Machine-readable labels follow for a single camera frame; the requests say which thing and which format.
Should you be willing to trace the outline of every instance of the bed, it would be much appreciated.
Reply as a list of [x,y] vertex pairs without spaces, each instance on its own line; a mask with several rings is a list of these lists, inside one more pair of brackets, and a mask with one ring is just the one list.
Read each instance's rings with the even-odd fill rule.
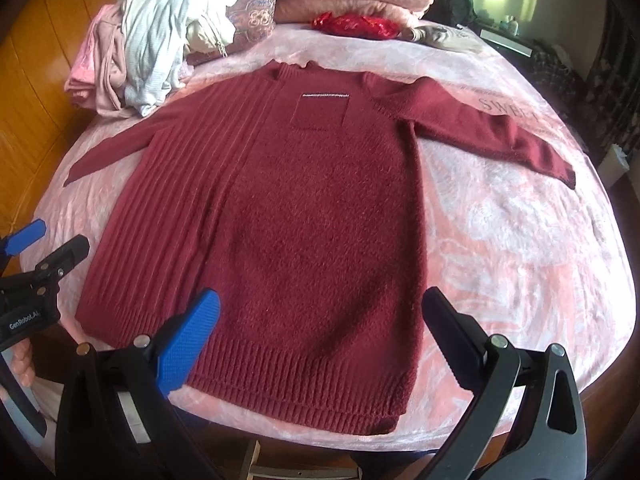
[[[74,313],[90,259],[140,159],[133,154],[77,185],[62,187],[76,160],[137,121],[96,118],[84,129],[91,117],[72,108],[62,93],[90,16],[112,1],[31,0],[0,53],[0,78],[14,82],[11,92],[2,85],[0,100],[2,156],[9,176],[2,181],[0,235],[34,215],[47,223],[46,237],[22,255],[25,269],[75,234],[89,238],[90,257],[61,282],[59,295],[61,324],[76,342],[89,339]],[[41,32],[34,41],[36,24]],[[544,349],[551,342],[562,343],[580,389],[609,367],[628,342],[636,316],[620,232],[587,156],[513,66],[488,46],[473,56],[399,41],[332,38],[308,27],[283,25],[247,53],[197,67],[171,99],[271,59],[301,65],[315,60],[326,68],[376,72],[405,82],[428,75],[457,99],[491,114],[509,114],[551,143],[577,173],[575,192],[515,165],[420,141],[429,285],[439,286],[486,332],[504,333],[516,346]],[[302,428],[188,386],[173,392],[170,400],[213,422],[299,444],[425,450],[446,439],[470,396],[457,387],[425,330],[407,413],[390,434],[351,436]],[[499,433],[508,431],[518,401],[517,396],[511,399]]]

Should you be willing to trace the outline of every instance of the ribbed knit panel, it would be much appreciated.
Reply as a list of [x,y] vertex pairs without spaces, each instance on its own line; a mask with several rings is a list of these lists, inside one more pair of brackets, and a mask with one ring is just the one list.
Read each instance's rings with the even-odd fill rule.
[[[207,89],[199,108],[154,137],[127,183],[102,236],[110,247],[100,245],[76,315],[112,346],[130,344],[141,331],[154,333],[178,314],[175,307],[187,307],[206,257],[193,251],[206,216],[220,205],[278,89],[265,80],[254,84],[263,99],[249,98],[242,77]],[[202,136],[202,142],[172,138],[188,135]],[[184,167],[169,171],[167,164]],[[123,266],[133,272],[122,272]],[[132,303],[145,308],[123,310]],[[94,316],[97,306],[111,309],[108,323]]]
[[402,387],[414,380],[411,371],[399,376],[397,369],[359,380],[349,362],[233,338],[215,338],[206,355],[191,374],[195,388],[253,412],[337,433],[393,430],[405,409]]

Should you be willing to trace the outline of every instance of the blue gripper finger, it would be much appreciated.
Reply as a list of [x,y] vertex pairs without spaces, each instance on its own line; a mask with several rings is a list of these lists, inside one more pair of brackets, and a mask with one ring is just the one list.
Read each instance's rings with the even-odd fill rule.
[[23,227],[18,232],[6,238],[4,252],[7,256],[17,256],[31,244],[40,240],[47,232],[47,226],[40,220],[34,220],[27,227]]
[[165,397],[187,380],[219,317],[220,298],[213,290],[205,290],[185,312],[182,325],[157,355],[156,384]]

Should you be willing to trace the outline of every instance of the wooden headboard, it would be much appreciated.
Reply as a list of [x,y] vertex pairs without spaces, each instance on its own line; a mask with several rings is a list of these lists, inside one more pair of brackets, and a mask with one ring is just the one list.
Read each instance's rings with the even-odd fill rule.
[[0,46],[0,237],[31,221],[94,116],[63,84],[91,18],[115,0],[29,0]]

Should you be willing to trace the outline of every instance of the maroon knit sweater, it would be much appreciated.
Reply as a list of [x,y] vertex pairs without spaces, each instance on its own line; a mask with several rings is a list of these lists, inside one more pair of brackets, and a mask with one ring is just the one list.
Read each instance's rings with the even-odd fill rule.
[[423,332],[416,135],[575,185],[548,144],[434,80],[272,61],[167,105],[73,166],[69,182],[148,146],[78,321],[125,346],[213,288],[222,315],[191,386],[304,426],[393,430]]

